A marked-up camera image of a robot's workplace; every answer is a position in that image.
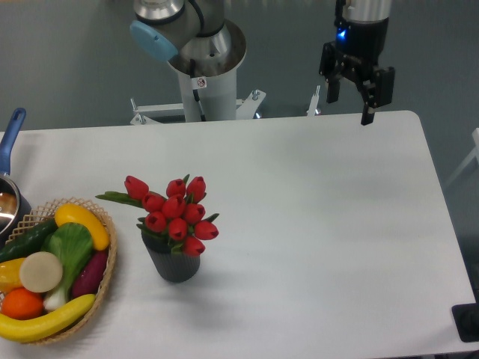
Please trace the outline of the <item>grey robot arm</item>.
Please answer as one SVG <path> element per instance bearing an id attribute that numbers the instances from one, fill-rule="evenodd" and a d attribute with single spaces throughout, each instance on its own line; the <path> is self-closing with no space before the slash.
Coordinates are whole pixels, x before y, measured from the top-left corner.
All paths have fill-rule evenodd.
<path id="1" fill-rule="evenodd" d="M 225 18 L 223 1 L 134 1 L 133 9 L 130 34 L 150 57 L 176 72 L 186 121 L 255 117 L 266 94 L 253 90 L 237 99 L 237 68 L 246 42 Z M 390 11 L 390 1 L 337 1 L 335 38 L 322 49 L 319 74 L 326 81 L 326 101 L 338 100 L 342 79 L 352 82 L 361 94 L 363 126 L 393 97 L 395 69 L 379 65 Z"/>

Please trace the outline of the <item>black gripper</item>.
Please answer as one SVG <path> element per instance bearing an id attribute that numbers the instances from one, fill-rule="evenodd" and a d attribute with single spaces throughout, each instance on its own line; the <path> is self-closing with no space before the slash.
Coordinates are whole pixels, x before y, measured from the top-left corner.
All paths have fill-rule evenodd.
<path id="1" fill-rule="evenodd" d="M 370 82 L 361 88 L 361 125 L 372 124 L 376 110 L 392 101 L 395 68 L 379 67 L 388 23 L 388 18 L 372 22 L 340 19 L 335 41 L 323 45 L 319 74 L 326 81 L 327 103 L 338 101 L 342 78 L 356 84 Z"/>

